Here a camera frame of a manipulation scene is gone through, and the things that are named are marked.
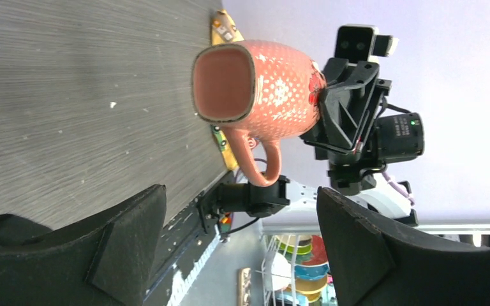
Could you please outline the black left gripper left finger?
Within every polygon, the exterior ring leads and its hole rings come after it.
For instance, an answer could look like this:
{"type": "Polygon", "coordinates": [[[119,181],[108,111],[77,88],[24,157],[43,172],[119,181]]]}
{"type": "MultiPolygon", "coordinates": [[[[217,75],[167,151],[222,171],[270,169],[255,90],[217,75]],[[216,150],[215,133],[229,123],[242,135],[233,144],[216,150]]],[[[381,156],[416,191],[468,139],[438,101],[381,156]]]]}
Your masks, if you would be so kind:
{"type": "Polygon", "coordinates": [[[167,207],[153,185],[120,204],[0,247],[0,305],[141,305],[167,207]]]}

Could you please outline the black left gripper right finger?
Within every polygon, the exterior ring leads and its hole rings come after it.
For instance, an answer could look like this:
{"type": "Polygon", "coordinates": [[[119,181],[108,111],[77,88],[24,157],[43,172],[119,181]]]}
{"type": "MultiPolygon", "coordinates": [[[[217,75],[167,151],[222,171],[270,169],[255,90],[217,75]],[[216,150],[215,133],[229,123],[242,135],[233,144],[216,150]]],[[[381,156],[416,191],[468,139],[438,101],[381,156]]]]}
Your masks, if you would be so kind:
{"type": "Polygon", "coordinates": [[[326,187],[317,194],[340,305],[490,305],[490,247],[424,233],[326,187]]]}

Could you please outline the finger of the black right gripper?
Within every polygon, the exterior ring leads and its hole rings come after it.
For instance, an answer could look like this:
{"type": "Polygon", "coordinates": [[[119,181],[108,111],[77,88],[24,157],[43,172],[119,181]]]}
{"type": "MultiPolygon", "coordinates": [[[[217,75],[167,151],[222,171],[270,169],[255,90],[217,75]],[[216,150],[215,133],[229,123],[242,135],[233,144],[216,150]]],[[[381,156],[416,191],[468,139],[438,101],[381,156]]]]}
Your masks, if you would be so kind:
{"type": "Polygon", "coordinates": [[[373,120],[370,105],[380,65],[377,62],[329,59],[323,69],[326,88],[320,91],[320,120],[302,135],[305,144],[349,154],[366,136],[373,120]]]}

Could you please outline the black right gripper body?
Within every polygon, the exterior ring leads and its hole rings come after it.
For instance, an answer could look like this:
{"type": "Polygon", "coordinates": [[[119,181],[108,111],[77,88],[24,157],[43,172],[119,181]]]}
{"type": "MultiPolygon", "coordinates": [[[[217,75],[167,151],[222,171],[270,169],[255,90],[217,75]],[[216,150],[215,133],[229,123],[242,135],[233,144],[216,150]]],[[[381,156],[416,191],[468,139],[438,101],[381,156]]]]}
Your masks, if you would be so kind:
{"type": "Polygon", "coordinates": [[[373,133],[375,122],[383,111],[384,98],[389,95],[392,88],[390,80],[380,78],[376,80],[370,105],[373,106],[374,116],[369,128],[366,128],[366,136],[358,143],[357,148],[349,154],[339,154],[315,147],[316,158],[326,160],[329,163],[327,175],[333,189],[342,194],[359,194],[366,189],[376,186],[373,174],[385,169],[386,165],[375,156],[373,150],[373,133]]]}

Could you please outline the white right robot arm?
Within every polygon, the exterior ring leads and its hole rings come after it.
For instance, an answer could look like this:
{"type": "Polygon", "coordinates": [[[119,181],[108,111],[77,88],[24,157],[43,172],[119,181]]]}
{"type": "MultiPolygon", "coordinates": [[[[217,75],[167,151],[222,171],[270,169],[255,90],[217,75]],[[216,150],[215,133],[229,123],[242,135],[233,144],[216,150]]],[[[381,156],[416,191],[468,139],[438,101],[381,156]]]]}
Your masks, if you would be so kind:
{"type": "MultiPolygon", "coordinates": [[[[328,60],[323,72],[328,77],[328,86],[320,90],[317,106],[320,120],[306,133],[299,135],[306,145],[315,148],[315,159],[328,160],[330,170],[327,172],[331,187],[345,196],[369,196],[365,191],[380,188],[381,174],[388,186],[399,196],[393,198],[390,193],[373,193],[373,200],[366,200],[369,209],[380,213],[384,199],[390,205],[398,204],[405,199],[403,208],[410,207],[402,217],[392,217],[409,226],[417,226],[418,221],[412,209],[415,201],[407,181],[393,182],[385,170],[390,163],[400,163],[416,159],[423,155],[424,130],[418,113],[398,108],[387,102],[386,97],[391,88],[391,81],[378,78],[378,65],[371,61],[351,62],[341,57],[328,60]],[[380,117],[386,110],[400,112],[400,115],[380,117]]],[[[268,122],[266,128],[223,130],[214,124],[216,137],[225,140],[220,142],[223,153],[232,149],[239,171],[251,168],[248,157],[252,149],[243,149],[241,137],[254,136],[266,150],[267,167],[271,161],[280,161],[280,139],[288,136],[275,135],[275,125],[268,122]]],[[[284,175],[267,187],[254,187],[247,183],[220,183],[215,191],[210,191],[209,204],[201,204],[201,211],[208,211],[219,216],[226,213],[245,212],[257,219],[270,217],[290,205],[290,180],[284,175]]]]}

